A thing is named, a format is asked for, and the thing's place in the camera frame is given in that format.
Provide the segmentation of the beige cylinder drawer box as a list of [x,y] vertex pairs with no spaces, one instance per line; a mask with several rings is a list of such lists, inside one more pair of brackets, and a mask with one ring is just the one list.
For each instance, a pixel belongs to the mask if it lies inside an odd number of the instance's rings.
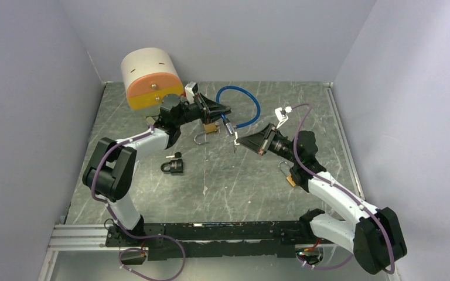
[[184,89],[170,56],[162,49],[147,47],[127,54],[121,74],[129,107],[142,116],[157,116],[168,94]]

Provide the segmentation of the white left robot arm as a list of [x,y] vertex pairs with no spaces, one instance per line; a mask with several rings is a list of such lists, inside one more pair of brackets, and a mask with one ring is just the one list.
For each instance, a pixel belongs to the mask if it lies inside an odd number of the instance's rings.
[[195,120],[214,123],[229,113],[230,106],[199,93],[193,103],[183,96],[169,94],[163,97],[156,121],[145,132],[121,140],[98,141],[82,182],[90,189],[92,198],[104,204],[128,245],[139,245],[145,236],[144,218],[128,193],[138,163],[173,146],[181,135],[182,125]]

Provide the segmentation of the cable lock keys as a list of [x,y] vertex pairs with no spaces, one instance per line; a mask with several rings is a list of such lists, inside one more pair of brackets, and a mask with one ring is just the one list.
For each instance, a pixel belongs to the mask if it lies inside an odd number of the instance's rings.
[[236,153],[238,145],[239,144],[237,143],[237,138],[235,138],[234,141],[233,141],[233,151],[234,151],[234,153]]

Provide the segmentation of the black head key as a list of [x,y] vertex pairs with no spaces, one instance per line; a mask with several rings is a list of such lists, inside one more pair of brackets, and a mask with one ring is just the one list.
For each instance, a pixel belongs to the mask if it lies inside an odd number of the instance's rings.
[[179,159],[182,157],[182,153],[181,152],[175,152],[172,155],[166,156],[167,159]]

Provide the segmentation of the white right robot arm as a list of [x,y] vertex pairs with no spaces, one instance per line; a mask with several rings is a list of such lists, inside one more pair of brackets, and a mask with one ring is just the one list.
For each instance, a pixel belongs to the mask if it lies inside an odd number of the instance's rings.
[[292,162],[286,180],[321,199],[342,217],[336,219],[320,209],[308,211],[299,219],[299,237],[304,242],[327,239],[349,251],[372,275],[391,271],[395,262],[407,255],[397,214],[389,207],[378,208],[364,201],[342,186],[318,162],[312,131],[299,131],[290,140],[274,124],[268,124],[262,131],[236,138],[234,144],[260,156],[271,152]]

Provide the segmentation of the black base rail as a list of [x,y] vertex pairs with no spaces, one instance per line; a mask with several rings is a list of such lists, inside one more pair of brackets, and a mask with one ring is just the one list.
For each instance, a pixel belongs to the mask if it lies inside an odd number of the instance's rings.
[[144,248],[149,261],[170,258],[263,256],[293,258],[325,242],[299,221],[146,223],[128,236],[116,225],[107,230],[108,248]]

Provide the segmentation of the black padlock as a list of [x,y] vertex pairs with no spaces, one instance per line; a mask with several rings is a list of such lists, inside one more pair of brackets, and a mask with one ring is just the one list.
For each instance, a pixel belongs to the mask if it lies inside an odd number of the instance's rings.
[[181,174],[184,171],[184,162],[182,159],[173,159],[161,164],[160,170],[166,174]]

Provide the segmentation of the blue cable lock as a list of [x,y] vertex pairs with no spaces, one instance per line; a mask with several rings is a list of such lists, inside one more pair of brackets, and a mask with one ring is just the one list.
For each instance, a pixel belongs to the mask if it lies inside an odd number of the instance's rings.
[[216,93],[216,102],[221,103],[223,97],[226,101],[231,101],[233,107],[233,113],[221,114],[229,135],[234,135],[236,130],[249,127],[259,120],[260,102],[248,90],[236,85],[226,85]]

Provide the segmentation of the long shackle brass padlock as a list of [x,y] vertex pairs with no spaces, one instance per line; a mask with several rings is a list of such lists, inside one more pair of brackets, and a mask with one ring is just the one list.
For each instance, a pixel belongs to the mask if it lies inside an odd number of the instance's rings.
[[296,184],[292,179],[290,168],[291,168],[290,165],[286,161],[280,161],[278,164],[279,171],[283,174],[289,185],[294,188],[296,187]]

